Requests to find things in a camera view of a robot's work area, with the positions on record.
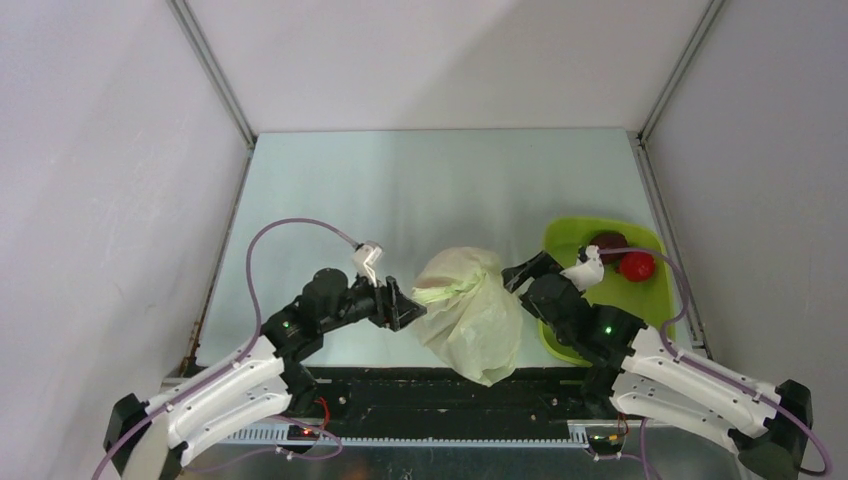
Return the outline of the pale green plastic bag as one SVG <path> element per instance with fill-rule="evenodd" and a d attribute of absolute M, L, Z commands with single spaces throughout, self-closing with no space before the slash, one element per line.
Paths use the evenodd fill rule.
<path fill-rule="evenodd" d="M 446 366 L 491 387 L 516 368 L 523 316 L 503 287 L 501 258 L 475 247 L 435 255 L 421 271 L 412 298 L 427 313 L 410 325 L 420 344 Z"/>

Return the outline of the red fake fruit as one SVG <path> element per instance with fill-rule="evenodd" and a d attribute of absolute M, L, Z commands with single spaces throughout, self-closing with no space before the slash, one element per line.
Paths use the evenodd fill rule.
<path fill-rule="evenodd" d="M 629 252 L 621 258 L 617 271 L 629 282 L 645 282 L 654 276 L 656 261 L 652 254 L 641 251 Z"/>

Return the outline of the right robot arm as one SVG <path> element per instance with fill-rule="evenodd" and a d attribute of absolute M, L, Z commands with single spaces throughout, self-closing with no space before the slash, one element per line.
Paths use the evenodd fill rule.
<path fill-rule="evenodd" d="M 773 385 L 680 349 L 662 329 L 584 294 L 605 267 L 596 246 L 562 266 L 550 254 L 502 271 L 503 285 L 556 339 L 590 363 L 585 411 L 658 420 L 709 440 L 763 479 L 796 479 L 812 430 L 811 393 Z"/>

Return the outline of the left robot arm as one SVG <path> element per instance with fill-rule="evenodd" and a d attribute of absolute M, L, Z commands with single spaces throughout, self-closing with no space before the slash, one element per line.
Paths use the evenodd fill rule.
<path fill-rule="evenodd" d="M 116 402 L 106 458 L 95 472 L 111 465 L 123 479 L 174 479 L 211 446 L 261 419 L 311 412 L 317 382 L 303 362 L 327 334 L 363 320 L 399 331 L 426 312 L 393 277 L 349 280 L 322 269 L 257 336 L 218 363 L 147 400 L 128 394 Z"/>

